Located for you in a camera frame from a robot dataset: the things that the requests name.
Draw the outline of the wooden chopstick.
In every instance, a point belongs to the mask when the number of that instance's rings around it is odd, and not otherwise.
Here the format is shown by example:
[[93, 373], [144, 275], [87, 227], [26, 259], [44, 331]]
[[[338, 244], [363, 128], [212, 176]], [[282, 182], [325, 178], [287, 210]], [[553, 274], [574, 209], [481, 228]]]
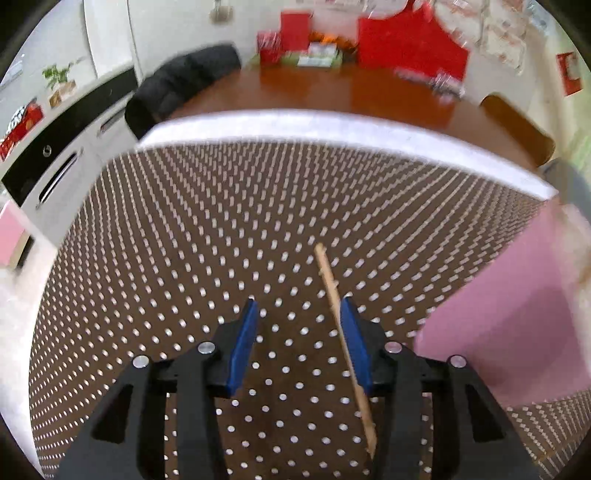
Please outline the wooden chopstick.
[[322, 282], [325, 286], [325, 292], [329, 299], [329, 307], [332, 311], [332, 317], [335, 319], [335, 327], [338, 331], [339, 343], [342, 346], [342, 353], [344, 353], [346, 359], [346, 365], [351, 373], [353, 392], [355, 392], [356, 406], [359, 407], [361, 414], [361, 420], [363, 425], [363, 433], [365, 433], [367, 441], [367, 451], [371, 459], [374, 459], [378, 443], [378, 435], [376, 425], [373, 420], [372, 411], [370, 410], [370, 402], [363, 392], [362, 386], [356, 380], [355, 371], [353, 371], [353, 362], [351, 355], [349, 354], [349, 348], [346, 344], [346, 337], [342, 330], [341, 320], [341, 303], [342, 299], [339, 296], [338, 283], [335, 281], [334, 274], [332, 274], [331, 263], [327, 255], [327, 249], [322, 243], [318, 243], [314, 248], [315, 261], [318, 264], [318, 272], [322, 277]]

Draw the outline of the pink cylindrical holder cup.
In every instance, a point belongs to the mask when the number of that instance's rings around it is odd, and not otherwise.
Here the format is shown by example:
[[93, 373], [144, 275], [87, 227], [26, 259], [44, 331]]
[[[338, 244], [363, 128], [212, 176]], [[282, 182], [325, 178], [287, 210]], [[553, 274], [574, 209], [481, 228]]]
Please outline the pink cylindrical holder cup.
[[423, 357], [465, 357], [505, 407], [590, 387], [590, 224], [544, 205], [499, 257], [429, 316]]

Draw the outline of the brown polka dot tablecloth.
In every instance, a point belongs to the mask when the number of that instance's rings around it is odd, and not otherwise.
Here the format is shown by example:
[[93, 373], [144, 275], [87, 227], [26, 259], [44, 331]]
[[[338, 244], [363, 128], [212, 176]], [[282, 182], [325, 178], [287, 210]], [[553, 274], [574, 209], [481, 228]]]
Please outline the brown polka dot tablecloth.
[[259, 304], [235, 398], [214, 408], [233, 479], [366, 479], [370, 457], [315, 247], [363, 318], [411, 346], [542, 201], [481, 174], [329, 144], [173, 145], [97, 177], [43, 292], [30, 418], [54, 478], [138, 355], [167, 360]]

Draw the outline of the pink stool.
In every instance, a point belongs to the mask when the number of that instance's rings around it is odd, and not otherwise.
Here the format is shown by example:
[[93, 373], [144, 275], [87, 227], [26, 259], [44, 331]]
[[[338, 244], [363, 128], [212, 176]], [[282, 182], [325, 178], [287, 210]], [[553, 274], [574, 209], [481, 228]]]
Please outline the pink stool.
[[30, 234], [22, 225], [19, 208], [10, 200], [1, 209], [0, 264], [3, 269], [14, 270], [23, 255]]

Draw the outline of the white black sideboard cabinet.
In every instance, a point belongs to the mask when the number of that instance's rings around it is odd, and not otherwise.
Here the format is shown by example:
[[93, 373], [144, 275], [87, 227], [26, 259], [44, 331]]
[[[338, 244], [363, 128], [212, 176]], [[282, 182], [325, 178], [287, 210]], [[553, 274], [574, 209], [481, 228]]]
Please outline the white black sideboard cabinet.
[[103, 167], [135, 146], [124, 111], [137, 88], [119, 67], [50, 111], [1, 164], [1, 185], [26, 228], [59, 246]]

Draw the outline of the brown wooden chair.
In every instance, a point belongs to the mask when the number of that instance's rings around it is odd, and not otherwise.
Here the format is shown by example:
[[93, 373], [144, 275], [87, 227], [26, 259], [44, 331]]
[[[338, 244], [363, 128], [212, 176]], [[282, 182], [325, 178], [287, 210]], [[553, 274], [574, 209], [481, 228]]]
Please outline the brown wooden chair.
[[536, 168], [552, 158], [555, 141], [503, 96], [490, 94], [480, 107], [528, 153]]

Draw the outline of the red box on sideboard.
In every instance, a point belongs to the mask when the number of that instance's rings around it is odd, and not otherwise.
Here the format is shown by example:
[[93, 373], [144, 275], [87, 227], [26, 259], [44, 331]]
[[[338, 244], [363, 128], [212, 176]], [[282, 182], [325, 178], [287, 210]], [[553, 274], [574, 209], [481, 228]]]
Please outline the red box on sideboard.
[[41, 106], [35, 99], [21, 107], [9, 122], [6, 135], [1, 139], [1, 160], [4, 161], [15, 145], [19, 143], [44, 115]]

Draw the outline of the black jacket on chair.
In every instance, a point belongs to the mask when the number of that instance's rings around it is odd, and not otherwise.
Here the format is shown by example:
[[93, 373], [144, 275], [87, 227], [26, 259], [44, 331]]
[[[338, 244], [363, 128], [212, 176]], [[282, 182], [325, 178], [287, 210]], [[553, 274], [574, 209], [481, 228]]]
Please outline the black jacket on chair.
[[242, 68], [232, 43], [176, 56], [146, 77], [126, 104], [124, 119], [140, 140], [156, 124], [226, 75]]

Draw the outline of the snack packet on table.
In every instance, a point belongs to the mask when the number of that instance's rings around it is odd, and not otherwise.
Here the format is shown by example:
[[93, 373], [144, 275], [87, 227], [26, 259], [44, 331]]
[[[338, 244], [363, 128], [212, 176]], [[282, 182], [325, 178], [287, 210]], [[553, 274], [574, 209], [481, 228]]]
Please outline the snack packet on table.
[[462, 99], [465, 96], [463, 82], [445, 72], [438, 73], [430, 79], [430, 88], [442, 96], [452, 96]]

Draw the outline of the red diamond door decoration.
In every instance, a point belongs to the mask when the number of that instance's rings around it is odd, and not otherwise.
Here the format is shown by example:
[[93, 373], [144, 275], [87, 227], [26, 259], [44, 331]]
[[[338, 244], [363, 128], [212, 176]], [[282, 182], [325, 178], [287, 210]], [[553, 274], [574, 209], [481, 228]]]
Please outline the red diamond door decoration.
[[583, 85], [577, 53], [574, 51], [560, 53], [557, 55], [557, 63], [564, 95], [568, 97], [580, 92]]

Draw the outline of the small green potted plant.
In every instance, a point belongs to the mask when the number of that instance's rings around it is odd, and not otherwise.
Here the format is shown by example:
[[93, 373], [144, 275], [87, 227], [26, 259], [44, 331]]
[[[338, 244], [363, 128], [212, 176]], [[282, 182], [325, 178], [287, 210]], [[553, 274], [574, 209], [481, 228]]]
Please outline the small green potted plant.
[[68, 77], [74, 65], [74, 62], [69, 62], [64, 67], [53, 64], [42, 70], [49, 90], [48, 103], [52, 109], [58, 107], [76, 89], [76, 82]]

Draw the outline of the red gift bag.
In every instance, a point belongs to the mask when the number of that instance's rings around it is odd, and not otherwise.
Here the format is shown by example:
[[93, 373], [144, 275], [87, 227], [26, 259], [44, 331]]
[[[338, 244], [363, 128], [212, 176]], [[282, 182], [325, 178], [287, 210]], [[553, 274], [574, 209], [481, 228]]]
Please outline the red gift bag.
[[428, 78], [440, 74], [462, 82], [470, 52], [442, 27], [433, 9], [408, 1], [388, 17], [358, 19], [358, 53], [363, 68], [412, 72]]

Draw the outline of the green tray on table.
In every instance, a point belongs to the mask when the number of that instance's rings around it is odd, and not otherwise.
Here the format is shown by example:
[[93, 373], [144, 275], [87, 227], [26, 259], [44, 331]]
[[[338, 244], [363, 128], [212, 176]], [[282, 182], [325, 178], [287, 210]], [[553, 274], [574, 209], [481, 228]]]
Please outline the green tray on table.
[[335, 44], [311, 43], [307, 51], [284, 53], [280, 64], [300, 68], [339, 69], [342, 66], [342, 52]]

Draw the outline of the red cola can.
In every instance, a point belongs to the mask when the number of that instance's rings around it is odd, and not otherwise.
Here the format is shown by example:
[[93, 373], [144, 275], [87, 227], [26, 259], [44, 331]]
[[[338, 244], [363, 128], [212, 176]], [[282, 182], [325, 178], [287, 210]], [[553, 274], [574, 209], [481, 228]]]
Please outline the red cola can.
[[277, 65], [283, 56], [280, 31], [259, 31], [256, 47], [260, 65]]

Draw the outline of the small red box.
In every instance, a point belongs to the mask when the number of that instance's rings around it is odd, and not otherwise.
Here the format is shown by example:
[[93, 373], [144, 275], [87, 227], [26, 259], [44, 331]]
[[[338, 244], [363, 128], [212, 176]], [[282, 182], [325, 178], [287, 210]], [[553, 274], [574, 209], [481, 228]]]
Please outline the small red box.
[[312, 13], [307, 10], [280, 12], [280, 38], [284, 51], [301, 52], [308, 49], [311, 18]]

